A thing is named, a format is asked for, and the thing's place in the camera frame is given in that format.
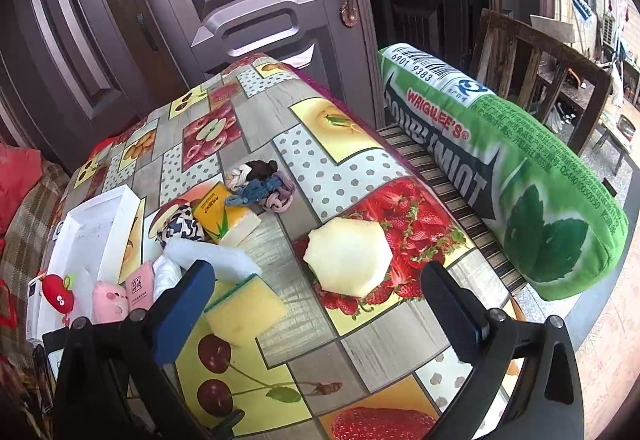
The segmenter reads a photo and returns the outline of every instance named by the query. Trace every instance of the plaid fabric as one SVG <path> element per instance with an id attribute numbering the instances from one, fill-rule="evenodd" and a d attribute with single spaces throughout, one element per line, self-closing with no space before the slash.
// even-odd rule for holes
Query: plaid fabric
<path id="1" fill-rule="evenodd" d="M 494 235 L 463 200 L 457 189 L 451 185 L 426 149 L 411 140 L 397 125 L 385 127 L 378 133 L 418 169 L 440 201 L 447 206 L 469 237 L 474 240 L 511 295 L 516 295 L 527 282 L 504 256 Z"/>
<path id="2" fill-rule="evenodd" d="M 0 325 L 0 353 L 14 364 L 31 365 L 31 345 L 25 341 L 27 283 L 40 269 L 47 246 L 49 225 L 56 203 L 69 177 L 54 164 L 43 162 L 42 178 L 26 195 L 4 237 L 6 246 L 0 258 L 0 279 L 9 288 L 17 311 L 17 328 Z M 6 295 L 0 297 L 0 314 L 8 315 Z"/>

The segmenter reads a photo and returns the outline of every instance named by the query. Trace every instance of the wrigley's gum pillow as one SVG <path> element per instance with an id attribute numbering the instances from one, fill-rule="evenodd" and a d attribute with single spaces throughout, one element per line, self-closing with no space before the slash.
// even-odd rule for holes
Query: wrigley's gum pillow
<path id="1" fill-rule="evenodd" d="M 628 220 L 580 158 L 514 103 L 408 44 L 378 52 L 386 105 L 543 299 L 605 277 Z"/>

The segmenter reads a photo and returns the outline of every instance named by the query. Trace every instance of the cream colored octagonal sponge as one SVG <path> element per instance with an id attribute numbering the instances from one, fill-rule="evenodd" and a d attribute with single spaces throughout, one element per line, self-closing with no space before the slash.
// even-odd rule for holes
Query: cream colored octagonal sponge
<path id="1" fill-rule="evenodd" d="M 334 217 L 309 233 L 304 259 L 322 289 L 364 297 L 383 282 L 392 256 L 378 222 Z"/>

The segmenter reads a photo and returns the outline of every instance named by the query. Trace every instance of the yellow sponge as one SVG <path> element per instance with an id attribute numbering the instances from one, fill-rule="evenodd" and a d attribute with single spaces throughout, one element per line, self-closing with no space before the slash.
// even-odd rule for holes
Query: yellow sponge
<path id="1" fill-rule="evenodd" d="M 287 314 L 278 296 L 257 274 L 204 309 L 211 331 L 234 346 L 254 340 Z"/>

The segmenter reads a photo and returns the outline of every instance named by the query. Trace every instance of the blue qs logo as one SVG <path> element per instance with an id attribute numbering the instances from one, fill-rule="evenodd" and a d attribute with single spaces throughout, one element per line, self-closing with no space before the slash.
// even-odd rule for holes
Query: blue qs logo
<path id="1" fill-rule="evenodd" d="M 486 86 L 482 84 L 478 84 L 476 81 L 471 80 L 470 78 L 463 78 L 458 83 L 458 89 L 460 93 L 465 97 L 468 97 L 470 93 L 480 93 L 483 91 L 489 91 Z"/>

